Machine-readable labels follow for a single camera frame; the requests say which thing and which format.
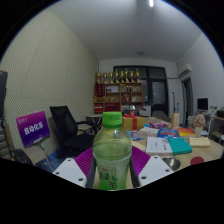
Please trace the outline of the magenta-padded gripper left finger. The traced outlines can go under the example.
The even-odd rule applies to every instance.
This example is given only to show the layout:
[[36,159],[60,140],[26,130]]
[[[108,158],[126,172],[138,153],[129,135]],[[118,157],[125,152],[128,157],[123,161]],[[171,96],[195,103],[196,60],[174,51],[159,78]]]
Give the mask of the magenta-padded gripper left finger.
[[66,158],[53,174],[78,186],[92,188],[95,172],[92,149],[88,149],[76,158]]

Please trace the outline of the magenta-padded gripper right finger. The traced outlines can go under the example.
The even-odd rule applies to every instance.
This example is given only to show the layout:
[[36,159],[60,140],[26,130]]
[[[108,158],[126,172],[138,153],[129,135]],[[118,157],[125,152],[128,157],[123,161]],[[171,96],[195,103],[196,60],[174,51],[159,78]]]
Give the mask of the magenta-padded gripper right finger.
[[172,174],[173,170],[159,156],[150,156],[133,146],[130,173],[133,187],[138,188]]

